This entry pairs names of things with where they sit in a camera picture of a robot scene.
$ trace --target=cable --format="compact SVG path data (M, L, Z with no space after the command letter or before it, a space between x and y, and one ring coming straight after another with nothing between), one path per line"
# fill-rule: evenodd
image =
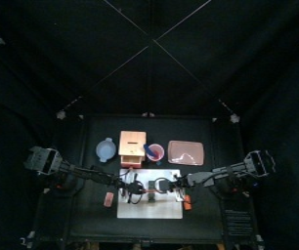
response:
M225 173L221 173L221 172L212 173L212 175L208 176L208 177L203 180L203 182L201 182L203 186L205 185L207 181L208 181L211 178L213 178L215 176L219 176L219 175L221 175L221 174L225 174Z
M257 176L257 175L255 175L255 174L252 174L251 172L247 172L247 171L237 171L237 172L235 172L235 174L240 174L240 173L244 173L245 175L253 177L255 179L257 179L260 177L260 176Z
M171 181L169 181L167 178L164 178L164 177L160 177L160 178L155 179L155 181L153 181L153 188L155 188L156 192L159 192L159 193L165 193L165 191L161 191L160 189L156 188L156 182L157 182L159 180L165 180L165 181L168 181L168 182L171 182Z
M135 204L135 205L139 204L140 201L141 201L141 199L143 199L143 196L144 196L144 195L141 194L141 196L140 196L140 198L139 198L139 200L137 200L136 202L133 202L133 199L132 199L132 197L130 197L130 202L132 202L132 204Z

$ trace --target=small object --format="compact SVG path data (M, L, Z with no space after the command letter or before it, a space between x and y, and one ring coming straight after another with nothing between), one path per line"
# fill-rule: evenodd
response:
M155 181L149 181L149 203L155 203Z
M100 162L106 162L110 159L116 152L116 145L112 142L110 138L105 138L96 147L96 154L100 158Z
M157 157L157 155L152 152L152 150L149 149L149 146L148 145L144 145L144 149L145 149L145 152L149 156L152 157Z
M156 162L156 164L159 165L160 160L164 157L164 148L161 145L149 145L149 151L155 156L147 153L147 157L151 161Z
M113 193L108 192L105 194L105 198L104 198L104 206L105 207L110 207L112 206L112 199L113 199Z
M184 208L185 208L187 211L192 210L191 195L189 194L185 194Z
M240 117L233 113L232 115L231 115L231 122L232 123L239 123L239 121L240 121Z
M60 120L66 118L66 112L65 111L58 111L56 115L57 115L57 119L60 119Z

